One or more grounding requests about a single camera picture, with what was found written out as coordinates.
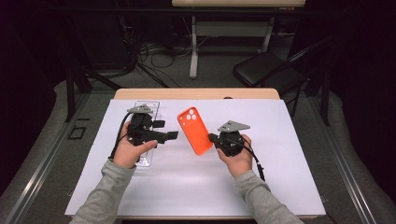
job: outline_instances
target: hand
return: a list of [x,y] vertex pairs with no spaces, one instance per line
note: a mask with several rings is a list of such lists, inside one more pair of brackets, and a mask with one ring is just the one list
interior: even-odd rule
[[[250,148],[250,138],[244,134],[242,134],[242,137],[248,142],[245,143],[245,147]],[[252,156],[246,149],[242,149],[238,155],[233,157],[227,157],[220,148],[218,148],[218,153],[219,158],[227,164],[228,170],[234,178],[251,170]]]
[[122,127],[120,133],[120,137],[122,137],[122,139],[119,141],[119,145],[117,146],[116,154],[113,159],[114,163],[128,169],[134,167],[134,164],[137,162],[141,154],[156,147],[158,144],[157,140],[152,140],[137,147],[132,145],[128,141],[127,136],[129,123],[130,121],[126,122]]

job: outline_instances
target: wooden desk top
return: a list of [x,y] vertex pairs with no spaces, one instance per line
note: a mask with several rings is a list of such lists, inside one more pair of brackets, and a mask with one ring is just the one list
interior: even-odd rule
[[199,99],[275,99],[279,94],[269,88],[177,88],[177,89],[119,89],[114,99],[159,99],[159,100],[199,100]]
[[305,0],[173,0],[174,7],[303,7]]

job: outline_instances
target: chair leg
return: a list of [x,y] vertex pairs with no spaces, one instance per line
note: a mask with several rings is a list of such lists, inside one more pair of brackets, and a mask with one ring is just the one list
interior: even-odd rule
[[296,113],[298,98],[300,98],[301,87],[302,87],[302,86],[299,86],[299,87],[298,87],[296,96],[295,96],[295,98],[294,98],[294,105],[293,105],[293,109],[291,110],[291,115],[290,115],[292,118],[294,117],[294,114]]

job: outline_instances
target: forearm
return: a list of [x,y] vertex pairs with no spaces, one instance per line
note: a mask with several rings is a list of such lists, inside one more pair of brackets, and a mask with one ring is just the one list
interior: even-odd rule
[[238,176],[235,184],[257,223],[303,223],[270,192],[267,184],[253,171]]
[[71,223],[113,223],[134,170],[107,161],[102,168],[102,179],[78,209]]

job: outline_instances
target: orange phone case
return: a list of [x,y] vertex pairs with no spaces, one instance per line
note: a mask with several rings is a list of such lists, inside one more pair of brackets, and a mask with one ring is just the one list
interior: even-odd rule
[[195,154],[201,156],[213,146],[213,143],[209,141],[209,132],[197,108],[192,106],[186,109],[177,116],[177,121],[189,139]]

